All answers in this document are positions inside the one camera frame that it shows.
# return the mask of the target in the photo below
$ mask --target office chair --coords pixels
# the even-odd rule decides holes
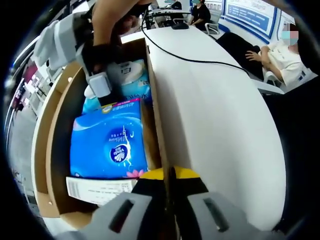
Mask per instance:
[[[220,33],[219,20],[220,20],[222,11],[217,9],[211,9],[210,13],[211,13],[211,19],[208,23],[204,25],[206,29],[206,33],[208,35],[211,35],[211,34],[217,35]]]
[[[282,91],[284,91],[285,93],[287,93],[301,86],[302,84],[309,82],[311,79],[315,78],[316,76],[317,75],[314,74],[309,68],[306,68],[305,66],[303,66],[303,70],[301,72],[300,77],[298,78],[298,81],[288,86],[284,85],[272,71],[266,72],[263,82],[276,86],[280,88]]]

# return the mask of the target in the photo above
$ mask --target woman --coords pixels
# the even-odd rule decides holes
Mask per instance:
[[[191,19],[189,25],[195,26],[201,31],[205,31],[205,24],[210,21],[211,14],[207,6],[205,5],[205,0],[198,0],[198,3],[193,7],[191,11]]]

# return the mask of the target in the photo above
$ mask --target floor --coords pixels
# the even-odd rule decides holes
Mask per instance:
[[[44,225],[35,199],[31,177],[31,146],[35,127],[36,115],[30,106],[14,114],[9,131],[8,157],[16,183],[21,193],[26,196],[26,203]]]

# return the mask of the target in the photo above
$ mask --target blue tissue package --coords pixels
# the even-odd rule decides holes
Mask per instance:
[[[136,60],[133,63],[142,65],[142,75],[140,78],[131,83],[123,84],[121,86],[122,94],[127,100],[141,98],[145,103],[152,103],[149,76],[144,60]],[[122,69],[122,73],[125,75],[130,74],[131,70],[132,68],[128,66]]]
[[[126,100],[141,98],[143,102],[147,105],[152,104],[152,96],[149,82],[148,70],[146,68],[145,62],[143,59],[133,61],[135,64],[140,64],[142,66],[142,74],[138,79],[134,79],[130,83],[124,83],[121,85],[121,93]],[[132,74],[132,67],[130,64],[123,65],[121,74],[127,76]],[[101,107],[98,98],[94,97],[93,99],[85,98],[82,114],[91,113]]]
[[[72,176],[137,178],[147,170],[139,98],[75,119],[70,148]]]

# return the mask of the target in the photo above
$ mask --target printed receipt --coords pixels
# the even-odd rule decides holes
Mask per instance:
[[[92,180],[66,177],[70,197],[97,205],[104,205],[123,192],[131,193],[136,179]]]

